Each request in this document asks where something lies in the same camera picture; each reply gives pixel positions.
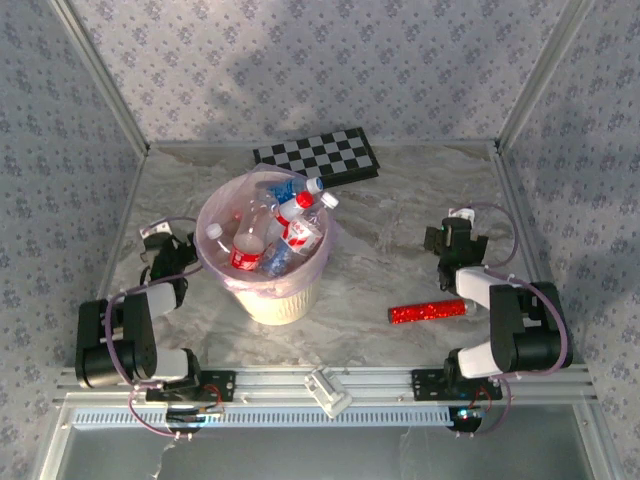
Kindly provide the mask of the clear bottle red white label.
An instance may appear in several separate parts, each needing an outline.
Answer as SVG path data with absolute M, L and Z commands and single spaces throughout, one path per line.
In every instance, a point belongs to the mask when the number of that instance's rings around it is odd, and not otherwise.
M 327 233 L 330 211 L 338 204 L 332 193 L 323 193 L 317 202 L 290 221 L 282 235 L 286 246 L 303 257 L 312 254 Z
M 218 223 L 212 223 L 205 229 L 208 251 L 218 263 L 224 263 L 231 254 L 233 237 Z

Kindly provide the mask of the clear cola bottle red label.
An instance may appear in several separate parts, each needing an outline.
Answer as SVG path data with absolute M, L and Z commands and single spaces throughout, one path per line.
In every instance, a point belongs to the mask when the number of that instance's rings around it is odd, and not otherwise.
M 253 271 L 266 249 L 269 214 L 264 210 L 247 211 L 234 235 L 230 264 L 233 268 Z

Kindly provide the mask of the blue label cola bottle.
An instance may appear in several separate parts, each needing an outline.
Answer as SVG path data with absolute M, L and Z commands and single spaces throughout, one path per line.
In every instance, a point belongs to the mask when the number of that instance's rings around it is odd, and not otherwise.
M 282 239 L 275 242 L 261 260 L 259 269 L 270 278 L 282 276 L 292 261 L 294 252 Z

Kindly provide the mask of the white ribbed waste bin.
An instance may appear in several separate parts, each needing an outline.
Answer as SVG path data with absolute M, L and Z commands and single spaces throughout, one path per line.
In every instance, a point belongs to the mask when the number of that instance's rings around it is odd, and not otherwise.
M 295 294 L 282 298 L 261 297 L 256 293 L 234 293 L 236 300 L 254 321 L 269 326 L 282 326 L 304 317 L 315 305 L 320 292 L 322 274 Z

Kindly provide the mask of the milky white bottle red cap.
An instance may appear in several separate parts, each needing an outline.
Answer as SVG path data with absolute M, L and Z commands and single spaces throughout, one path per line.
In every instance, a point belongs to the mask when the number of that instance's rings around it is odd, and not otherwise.
M 313 205 L 314 197 L 311 193 L 304 191 L 294 198 L 280 204 L 274 213 L 266 232 L 266 245 L 275 242 L 288 228 L 290 222 L 304 210 Z

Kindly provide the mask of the blue label sports drink bottle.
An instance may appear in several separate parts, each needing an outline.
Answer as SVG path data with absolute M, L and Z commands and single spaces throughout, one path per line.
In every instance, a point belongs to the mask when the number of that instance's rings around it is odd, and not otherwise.
M 296 177 L 286 181 L 270 184 L 266 187 L 266 190 L 273 195 L 280 204 L 283 204 L 303 192 L 308 192 L 311 195 L 317 195 L 324 190 L 324 185 L 320 177 Z

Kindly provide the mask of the white trash bin with liner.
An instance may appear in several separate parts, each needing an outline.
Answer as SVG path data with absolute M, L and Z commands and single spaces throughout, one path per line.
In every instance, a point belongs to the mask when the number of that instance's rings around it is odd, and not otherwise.
M 205 234 L 208 225 L 218 223 L 234 238 L 247 211 L 264 210 L 269 214 L 271 222 L 280 203 L 266 187 L 296 177 L 303 178 L 302 175 L 289 170 L 260 164 L 251 172 L 234 178 L 216 190 L 200 210 L 194 234 L 198 259 L 206 270 L 222 280 L 225 288 L 231 293 L 250 292 L 267 298 L 287 297 L 308 287 L 318 273 L 322 274 L 337 233 L 331 213 L 327 233 L 314 252 L 307 257 L 293 254 L 286 272 L 276 278 L 266 276 L 260 271 L 259 266 L 270 247 L 282 239 L 283 234 L 271 245 L 266 245 L 262 258 L 253 271 L 233 268 L 230 255 L 224 263 L 218 263 L 208 251 Z

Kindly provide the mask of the red glitter tube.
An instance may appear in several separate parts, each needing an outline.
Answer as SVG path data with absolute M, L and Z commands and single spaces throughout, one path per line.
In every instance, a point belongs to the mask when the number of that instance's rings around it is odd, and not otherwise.
M 391 325 L 400 325 L 464 316 L 466 313 L 465 301 L 453 299 L 391 307 L 388 309 L 388 320 Z

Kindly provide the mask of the black grey chessboard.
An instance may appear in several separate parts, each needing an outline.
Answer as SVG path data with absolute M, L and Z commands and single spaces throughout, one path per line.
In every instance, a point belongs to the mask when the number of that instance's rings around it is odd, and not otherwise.
M 253 156 L 256 164 L 319 177 L 325 188 L 379 176 L 378 160 L 360 127 L 260 147 Z

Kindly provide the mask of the black controller board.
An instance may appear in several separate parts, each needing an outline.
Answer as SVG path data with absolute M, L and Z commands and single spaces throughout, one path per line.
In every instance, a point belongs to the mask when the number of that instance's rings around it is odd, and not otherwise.
M 223 406 L 201 406 L 195 408 L 169 408 L 165 413 L 168 430 L 175 435 L 194 434 L 214 418 L 225 414 Z
M 481 426 L 482 420 L 490 410 L 482 406 L 452 406 L 448 409 L 452 424 L 448 429 L 456 434 L 473 435 Z

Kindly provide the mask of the aluminium floor rail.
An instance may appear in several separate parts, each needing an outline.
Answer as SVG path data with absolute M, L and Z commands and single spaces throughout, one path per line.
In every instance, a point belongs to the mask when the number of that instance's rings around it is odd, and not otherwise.
M 482 149 L 486 145 L 494 146 L 496 139 L 441 139 L 441 140 L 385 140 L 369 137 L 371 146 L 447 146 L 450 148 L 469 147 L 472 149 Z M 152 142 L 153 148 L 259 148 L 273 144 L 283 143 L 283 140 L 267 140 L 258 142 L 204 142 L 204 141 L 156 141 Z
M 551 281 L 560 289 L 559 284 L 553 279 L 548 262 L 539 257 L 536 227 L 529 224 L 531 209 L 526 195 L 519 192 L 516 170 L 500 154 L 496 142 L 489 143 L 488 152 L 495 164 L 505 203 L 518 229 L 518 251 L 524 262 L 527 278 L 533 281 Z

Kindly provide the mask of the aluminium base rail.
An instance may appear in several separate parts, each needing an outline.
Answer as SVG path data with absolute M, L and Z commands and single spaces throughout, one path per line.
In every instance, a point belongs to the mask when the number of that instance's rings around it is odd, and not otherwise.
M 304 380 L 309 367 L 247 367 L 236 370 L 232 405 L 313 406 L 315 400 Z M 343 367 L 337 379 L 351 395 L 355 406 L 405 406 L 414 402 L 411 375 L 403 367 Z M 578 364 L 549 376 L 523 376 L 509 380 L 515 405 L 572 405 L 598 402 L 586 366 Z M 111 386 L 83 389 L 73 372 L 62 372 L 53 403 L 86 401 L 96 405 L 122 405 L 129 389 Z

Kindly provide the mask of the aluminium frame post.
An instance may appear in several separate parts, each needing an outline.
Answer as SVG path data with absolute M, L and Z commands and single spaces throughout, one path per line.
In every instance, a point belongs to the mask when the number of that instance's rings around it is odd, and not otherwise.
M 508 152 L 521 133 L 594 3 L 595 0 L 567 0 L 497 137 L 500 154 Z
M 69 41 L 89 72 L 98 91 L 123 130 L 127 140 L 137 154 L 145 156 L 148 144 L 141 133 L 134 115 L 122 97 L 115 80 L 110 75 L 89 32 L 84 27 L 71 0 L 47 0 L 54 14 L 64 28 Z

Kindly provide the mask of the white plastic bracket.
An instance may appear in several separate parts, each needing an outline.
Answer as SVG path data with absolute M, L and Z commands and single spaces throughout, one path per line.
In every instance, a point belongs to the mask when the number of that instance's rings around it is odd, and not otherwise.
M 352 396 L 328 367 L 318 367 L 305 376 L 307 392 L 317 402 L 324 413 L 336 419 L 352 403 Z

